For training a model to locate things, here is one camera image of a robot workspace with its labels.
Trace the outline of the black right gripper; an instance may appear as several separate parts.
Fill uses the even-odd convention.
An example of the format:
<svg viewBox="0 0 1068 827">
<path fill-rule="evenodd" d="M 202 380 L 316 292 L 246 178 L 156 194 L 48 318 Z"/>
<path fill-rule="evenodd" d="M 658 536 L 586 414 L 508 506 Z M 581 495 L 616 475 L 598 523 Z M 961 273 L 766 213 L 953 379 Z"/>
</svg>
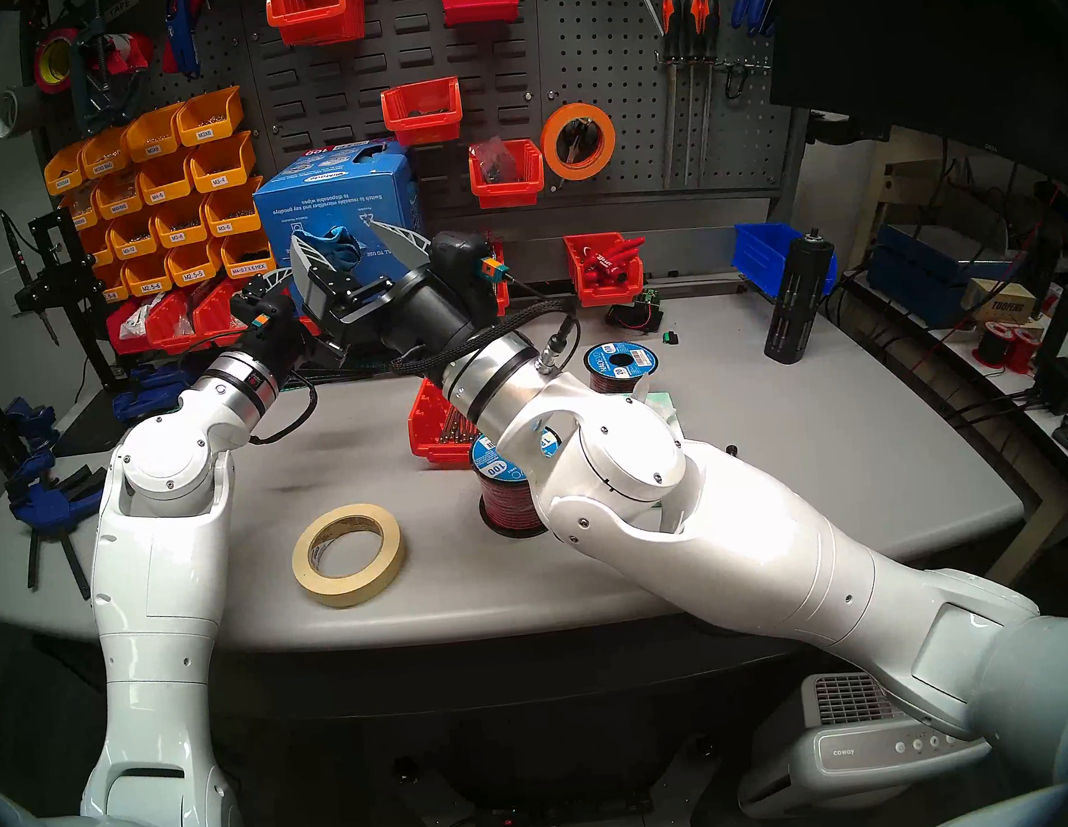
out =
<svg viewBox="0 0 1068 827">
<path fill-rule="evenodd" d="M 320 336 L 339 348 L 378 340 L 388 350 L 417 360 L 450 352 L 492 327 L 499 319 L 497 288 L 485 278 L 483 262 L 491 258 L 482 235 L 435 238 L 375 220 L 373 235 L 407 270 L 372 298 L 354 302 L 355 290 L 341 286 L 341 258 L 324 237 L 307 231 L 290 236 L 293 284 L 301 307 Z"/>
</svg>

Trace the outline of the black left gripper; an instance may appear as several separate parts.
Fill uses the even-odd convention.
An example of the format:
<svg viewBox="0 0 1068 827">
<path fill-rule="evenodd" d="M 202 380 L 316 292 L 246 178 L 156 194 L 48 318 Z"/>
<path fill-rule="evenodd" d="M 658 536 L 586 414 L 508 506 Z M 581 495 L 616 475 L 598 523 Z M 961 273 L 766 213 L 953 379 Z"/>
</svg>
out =
<svg viewBox="0 0 1068 827">
<path fill-rule="evenodd" d="M 255 323 L 253 334 L 256 362 L 272 377 L 290 375 L 307 361 L 307 329 L 300 318 Z"/>
</svg>

